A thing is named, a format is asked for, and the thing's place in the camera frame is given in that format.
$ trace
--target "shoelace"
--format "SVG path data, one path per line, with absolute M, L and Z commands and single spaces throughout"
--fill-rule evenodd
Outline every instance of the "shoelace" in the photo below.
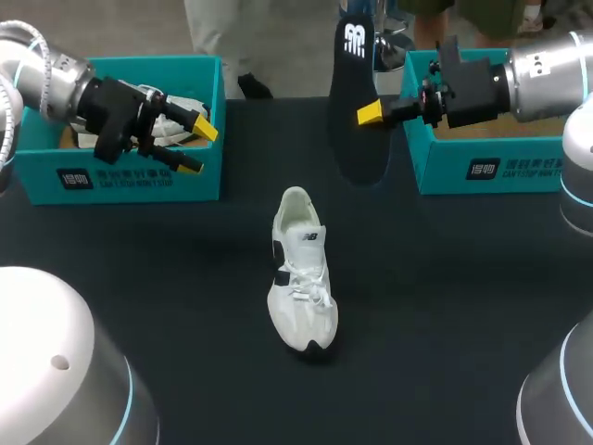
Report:
M 315 306 L 324 308 L 332 307 L 330 294 L 323 282 L 325 267 L 297 269 L 288 261 L 284 263 L 284 267 L 296 278 L 296 283 L 288 286 L 292 289 L 291 295 L 294 299 L 308 300 Z

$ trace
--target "shoe tongue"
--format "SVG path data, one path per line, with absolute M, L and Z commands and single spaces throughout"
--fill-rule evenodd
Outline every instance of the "shoe tongue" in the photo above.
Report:
M 306 269 L 323 265 L 325 227 L 304 225 L 286 231 L 286 258 L 297 268 Z

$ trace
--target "cable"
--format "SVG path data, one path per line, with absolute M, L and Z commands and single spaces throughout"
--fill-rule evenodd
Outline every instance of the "cable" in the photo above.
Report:
M 0 22 L 0 31 L 18 28 L 28 32 L 41 48 L 42 58 L 44 60 L 44 84 L 41 92 L 41 100 L 39 101 L 39 112 L 41 115 L 49 120 L 49 86 L 52 80 L 52 61 L 49 53 L 49 46 L 42 34 L 33 28 L 29 23 L 20 20 L 7 20 Z M 12 105 L 8 92 L 2 83 L 0 83 L 0 107 L 6 113 L 6 128 L 5 134 L 0 146 L 0 172 L 7 164 L 8 155 L 12 147 L 15 132 L 15 121 Z
M 2 145 L 0 146 L 0 172 L 7 164 L 8 155 L 10 154 L 10 148 L 12 147 L 12 141 L 15 134 L 15 121 L 12 112 L 12 104 L 10 103 L 10 97 L 2 82 L 0 82 L 0 109 L 3 109 L 6 114 L 6 128 L 4 131 L 4 138 Z
M 28 32 L 33 39 L 38 40 L 39 47 L 41 48 L 41 55 L 44 60 L 44 85 L 41 92 L 41 100 L 39 102 L 39 112 L 45 119 L 49 119 L 48 106 L 49 106 L 49 85 L 52 80 L 52 60 L 49 53 L 49 46 L 47 41 L 42 34 L 33 28 L 29 23 L 25 23 L 20 20 L 7 20 L 0 22 L 0 31 L 8 29 L 18 28 Z

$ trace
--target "person's foot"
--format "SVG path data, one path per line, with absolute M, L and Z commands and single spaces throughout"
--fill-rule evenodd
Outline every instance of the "person's foot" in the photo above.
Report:
M 270 88 L 257 80 L 250 72 L 239 76 L 238 82 L 245 99 L 273 99 Z
M 535 19 L 525 17 L 519 27 L 519 35 L 529 35 L 541 32 L 544 29 L 542 15 L 539 14 Z

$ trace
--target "person's leg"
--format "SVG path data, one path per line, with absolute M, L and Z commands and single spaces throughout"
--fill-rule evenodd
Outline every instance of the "person's leg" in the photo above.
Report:
M 258 31 L 270 12 L 270 0 L 241 0 L 239 34 L 244 48 L 239 57 L 239 86 L 247 99 L 271 99 L 270 89 L 253 75 L 251 51 L 256 48 Z
M 507 48 L 517 34 L 524 0 L 459 0 L 460 15 L 478 30 L 478 48 Z
M 238 35 L 240 0 L 184 0 L 194 51 L 222 59 L 227 98 L 244 98 L 237 82 L 242 56 Z
M 443 42 L 448 24 L 447 9 L 454 3 L 454 0 L 398 0 L 399 9 L 415 16 L 416 49 L 435 49 L 437 42 Z

